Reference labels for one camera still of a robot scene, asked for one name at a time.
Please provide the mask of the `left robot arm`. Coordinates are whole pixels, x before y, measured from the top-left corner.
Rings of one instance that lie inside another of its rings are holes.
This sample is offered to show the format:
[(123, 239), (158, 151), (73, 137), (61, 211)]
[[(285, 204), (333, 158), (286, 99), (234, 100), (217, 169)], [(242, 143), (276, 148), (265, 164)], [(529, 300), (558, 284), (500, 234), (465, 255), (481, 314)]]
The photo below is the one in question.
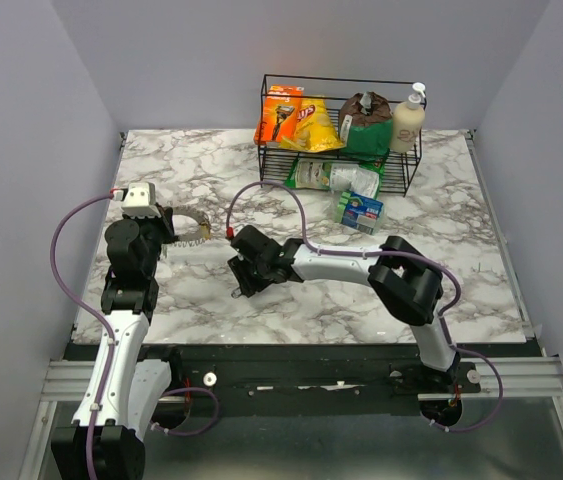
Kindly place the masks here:
[(102, 325), (95, 364), (70, 425), (51, 441), (64, 479), (141, 478), (158, 400), (182, 385), (178, 365), (140, 357), (157, 303), (157, 263), (174, 238), (171, 212), (158, 204), (122, 212), (105, 233), (110, 267), (94, 314)]

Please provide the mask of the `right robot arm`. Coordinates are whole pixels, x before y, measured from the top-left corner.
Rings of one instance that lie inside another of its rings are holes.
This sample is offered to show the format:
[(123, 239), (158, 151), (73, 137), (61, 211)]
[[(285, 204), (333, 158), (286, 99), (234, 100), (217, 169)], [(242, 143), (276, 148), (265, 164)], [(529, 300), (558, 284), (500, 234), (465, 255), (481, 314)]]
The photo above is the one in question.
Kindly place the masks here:
[(457, 380), (460, 354), (451, 346), (438, 307), (442, 269), (403, 238), (390, 236), (372, 252), (311, 247), (298, 238), (279, 244), (251, 225), (239, 232), (228, 228), (226, 236), (237, 252), (228, 265), (240, 295), (251, 297), (273, 284), (317, 280), (370, 287), (389, 314), (410, 327), (422, 364), (420, 381), (441, 392)]

